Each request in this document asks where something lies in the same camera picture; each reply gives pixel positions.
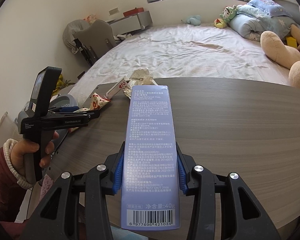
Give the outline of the person's left hand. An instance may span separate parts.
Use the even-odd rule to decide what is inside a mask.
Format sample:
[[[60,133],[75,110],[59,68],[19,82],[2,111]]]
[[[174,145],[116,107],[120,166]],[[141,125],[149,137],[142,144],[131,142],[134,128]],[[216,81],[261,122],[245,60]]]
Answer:
[[[50,165],[50,154],[54,152],[55,146],[53,142],[49,142],[45,148],[45,156],[40,160],[40,167],[47,168]],[[22,176],[25,176],[24,155],[36,153],[39,150],[39,145],[27,139],[23,139],[16,143],[11,151],[10,159],[13,168]]]

